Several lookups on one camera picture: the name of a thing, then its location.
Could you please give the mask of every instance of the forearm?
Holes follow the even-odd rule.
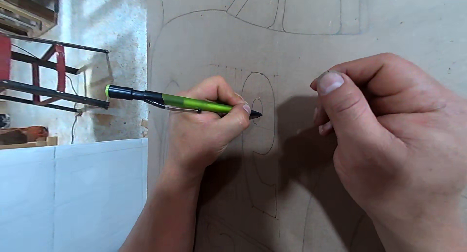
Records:
[[[120,251],[192,251],[201,178],[166,165]]]

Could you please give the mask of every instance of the knuckle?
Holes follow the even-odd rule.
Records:
[[[382,54],[380,54],[380,56],[381,56],[383,59],[388,59],[388,60],[391,60],[391,59],[400,59],[399,55],[396,55],[396,54],[391,53],[391,52],[382,53]]]
[[[350,91],[342,95],[342,97],[333,103],[333,109],[336,114],[343,114],[358,118],[365,111],[365,104],[362,95]]]
[[[215,75],[213,77],[211,77],[214,81],[217,81],[217,82],[225,82],[225,79],[224,77],[220,76],[220,75]]]

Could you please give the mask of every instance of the pencil clip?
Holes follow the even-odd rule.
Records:
[[[186,109],[186,108],[178,108],[178,107],[172,107],[169,105],[162,105],[156,101],[149,100],[149,99],[144,99],[145,102],[148,104],[155,106],[157,108],[161,109],[167,109],[169,111],[175,111],[175,112],[192,112],[192,113],[201,113],[201,109],[195,110],[195,109]]]

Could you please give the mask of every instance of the fingernail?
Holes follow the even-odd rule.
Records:
[[[335,89],[341,87],[344,83],[344,78],[334,71],[326,71],[318,77],[318,93],[326,95]]]
[[[323,124],[323,130],[331,130],[331,129],[332,129],[331,121]]]
[[[329,133],[329,131],[332,129],[332,124],[331,124],[331,121],[323,124],[323,125],[320,125],[318,127],[318,131],[319,131],[319,134],[320,135],[324,135],[324,134],[327,134]]]
[[[243,106],[243,109],[245,109],[245,111],[248,112],[248,115],[250,115],[250,113],[251,113],[251,108],[250,108],[250,106],[249,106],[248,104],[244,105],[244,106]]]
[[[313,114],[313,123],[316,123],[317,117],[318,117],[318,107],[315,107],[315,113]]]

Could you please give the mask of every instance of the pencil tip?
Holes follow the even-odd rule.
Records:
[[[255,119],[255,118],[259,118],[262,116],[262,113],[260,112],[257,112],[255,110],[251,110],[251,114],[250,114],[250,118],[251,119]]]

